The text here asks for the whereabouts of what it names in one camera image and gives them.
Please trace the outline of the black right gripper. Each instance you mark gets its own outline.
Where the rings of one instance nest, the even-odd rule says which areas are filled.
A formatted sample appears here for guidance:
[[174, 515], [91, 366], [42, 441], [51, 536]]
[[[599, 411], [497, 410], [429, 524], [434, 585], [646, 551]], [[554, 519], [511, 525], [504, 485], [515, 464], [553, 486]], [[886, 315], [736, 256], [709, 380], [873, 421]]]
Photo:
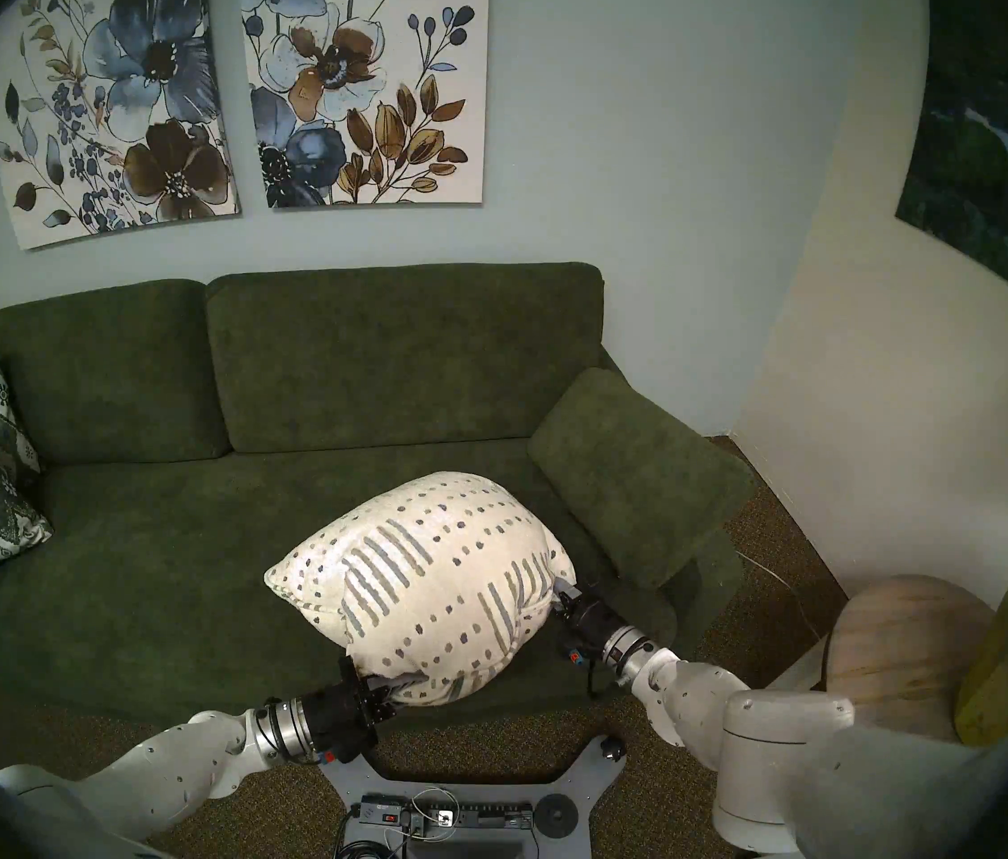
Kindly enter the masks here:
[[596, 664], [612, 667], [612, 647], [625, 634], [625, 618], [587, 585], [554, 583], [553, 593], [553, 608], [568, 626], [571, 647]]

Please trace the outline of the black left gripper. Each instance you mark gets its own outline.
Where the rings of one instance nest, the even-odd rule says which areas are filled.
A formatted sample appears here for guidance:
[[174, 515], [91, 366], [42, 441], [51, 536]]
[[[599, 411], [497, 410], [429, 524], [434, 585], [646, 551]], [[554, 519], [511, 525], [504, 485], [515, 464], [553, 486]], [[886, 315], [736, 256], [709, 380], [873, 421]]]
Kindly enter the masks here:
[[318, 764], [350, 763], [377, 746], [377, 728], [391, 720], [393, 699], [410, 697], [430, 676], [407, 672], [391, 678], [360, 674], [349, 656], [339, 660], [340, 680], [302, 697], [303, 738]]

